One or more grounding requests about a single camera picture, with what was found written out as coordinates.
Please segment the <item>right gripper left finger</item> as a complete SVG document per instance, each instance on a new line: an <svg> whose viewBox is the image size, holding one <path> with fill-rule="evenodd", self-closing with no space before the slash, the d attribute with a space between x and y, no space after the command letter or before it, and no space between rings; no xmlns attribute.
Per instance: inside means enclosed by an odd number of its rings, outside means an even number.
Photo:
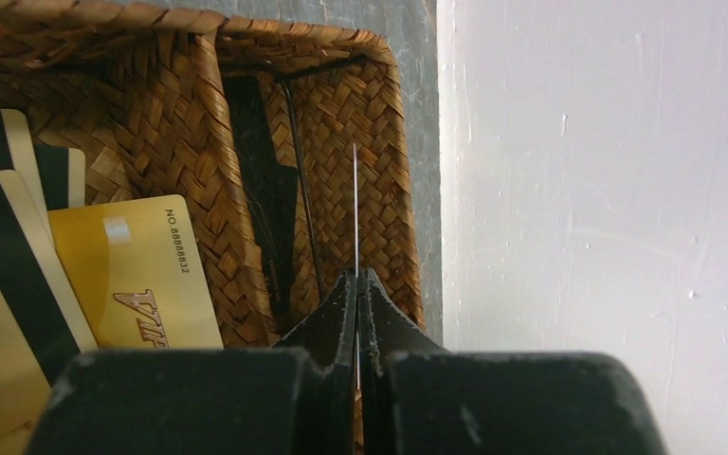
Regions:
<svg viewBox="0 0 728 455"><path fill-rule="evenodd" d="M351 454L355 275L270 348L78 355L30 454Z"/></svg>

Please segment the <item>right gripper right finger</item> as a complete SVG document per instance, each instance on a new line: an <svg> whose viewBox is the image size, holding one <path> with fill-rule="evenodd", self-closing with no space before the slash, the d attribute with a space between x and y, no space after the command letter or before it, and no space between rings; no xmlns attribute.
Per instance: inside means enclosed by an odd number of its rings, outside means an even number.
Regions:
<svg viewBox="0 0 728 455"><path fill-rule="evenodd" d="M638 382L591 352L450 352L358 278L369 454L664 454Z"/></svg>

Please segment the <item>dark grey card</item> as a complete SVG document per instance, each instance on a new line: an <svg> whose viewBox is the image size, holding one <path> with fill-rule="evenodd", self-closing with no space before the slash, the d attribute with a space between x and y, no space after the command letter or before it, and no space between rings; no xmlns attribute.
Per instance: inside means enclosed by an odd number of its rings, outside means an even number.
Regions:
<svg viewBox="0 0 728 455"><path fill-rule="evenodd" d="M360 334L358 328L358 282L360 274L360 223L359 223L359 196L358 196L358 158L357 144L353 143L353 198L354 198L354 276L355 276L355 385L356 391L361 390L361 361L360 361Z"/></svg>

